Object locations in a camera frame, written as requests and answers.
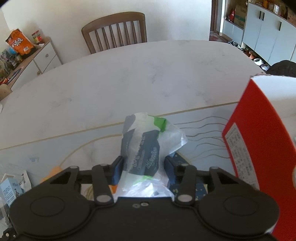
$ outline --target red cardboard box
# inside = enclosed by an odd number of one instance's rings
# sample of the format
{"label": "red cardboard box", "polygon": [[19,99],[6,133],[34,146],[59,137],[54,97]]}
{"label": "red cardboard box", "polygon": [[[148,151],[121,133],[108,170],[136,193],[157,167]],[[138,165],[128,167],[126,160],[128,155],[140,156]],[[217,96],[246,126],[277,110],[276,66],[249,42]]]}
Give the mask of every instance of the red cardboard box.
{"label": "red cardboard box", "polygon": [[236,175],[278,203],[272,234],[296,240],[296,78],[251,78],[222,136]]}

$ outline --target white marble table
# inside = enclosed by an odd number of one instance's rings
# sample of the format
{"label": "white marble table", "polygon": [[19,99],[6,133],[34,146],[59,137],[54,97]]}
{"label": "white marble table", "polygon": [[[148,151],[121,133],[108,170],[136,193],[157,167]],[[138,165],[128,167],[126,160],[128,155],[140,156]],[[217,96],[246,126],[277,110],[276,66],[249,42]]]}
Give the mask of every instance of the white marble table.
{"label": "white marble table", "polygon": [[64,64],[1,101],[0,150],[124,121],[236,102],[261,69],[210,41],[119,47]]}

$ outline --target brown wooden chair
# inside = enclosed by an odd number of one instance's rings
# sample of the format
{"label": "brown wooden chair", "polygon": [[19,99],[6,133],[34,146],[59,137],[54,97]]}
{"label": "brown wooden chair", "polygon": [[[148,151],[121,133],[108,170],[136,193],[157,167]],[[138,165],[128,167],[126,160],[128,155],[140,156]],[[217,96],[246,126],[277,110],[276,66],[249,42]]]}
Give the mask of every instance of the brown wooden chair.
{"label": "brown wooden chair", "polygon": [[102,17],[102,18],[98,18],[98,19],[88,23],[87,25],[85,25],[81,29],[81,32],[82,32],[82,35],[83,35],[84,40],[86,42],[86,45],[87,45],[89,51],[91,52],[91,54],[96,52],[96,50],[94,48],[94,44],[91,41],[91,37],[89,35],[89,33],[92,32],[92,31],[95,31],[96,39],[97,39],[98,45],[99,45],[99,49],[100,49],[100,51],[103,51],[103,46],[102,46],[98,31],[97,31],[97,29],[100,29],[100,28],[102,28],[106,48],[110,49],[110,45],[109,45],[109,42],[108,42],[106,31],[104,29],[104,27],[107,27],[107,26],[109,26],[109,29],[110,29],[110,34],[111,34],[113,47],[114,48],[117,47],[115,37],[114,37],[114,33],[113,33],[113,29],[112,29],[113,24],[116,24],[116,26],[117,26],[117,32],[118,32],[118,38],[119,38],[120,46],[123,46],[123,40],[122,40],[122,35],[121,35],[119,23],[123,23],[124,32],[125,32],[125,36],[126,36],[126,42],[127,42],[127,45],[130,45],[131,41],[130,41],[130,38],[129,38],[128,28],[127,28],[126,22],[131,22],[131,27],[132,27],[132,32],[133,32],[133,40],[134,40],[134,43],[138,43],[134,21],[139,21],[139,23],[140,23],[140,32],[141,32],[142,43],[147,42],[145,14],[143,14],[141,12],[121,12],[121,13],[116,13],[116,14],[105,16],[105,17]]}

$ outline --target orange bag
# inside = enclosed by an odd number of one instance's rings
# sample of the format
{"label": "orange bag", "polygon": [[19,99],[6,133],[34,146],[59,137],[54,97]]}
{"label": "orange bag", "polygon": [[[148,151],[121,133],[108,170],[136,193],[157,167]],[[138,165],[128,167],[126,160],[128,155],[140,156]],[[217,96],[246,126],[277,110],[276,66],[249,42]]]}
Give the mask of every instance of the orange bag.
{"label": "orange bag", "polygon": [[12,31],[6,42],[24,58],[29,57],[36,51],[33,44],[19,29]]}

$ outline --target door frame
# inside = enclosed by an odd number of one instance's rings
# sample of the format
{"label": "door frame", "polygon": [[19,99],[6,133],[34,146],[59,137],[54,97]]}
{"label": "door frame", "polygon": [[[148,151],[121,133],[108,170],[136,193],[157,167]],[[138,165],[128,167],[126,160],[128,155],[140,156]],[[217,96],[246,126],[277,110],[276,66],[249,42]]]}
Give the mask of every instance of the door frame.
{"label": "door frame", "polygon": [[218,0],[212,0],[210,31],[217,32]]}

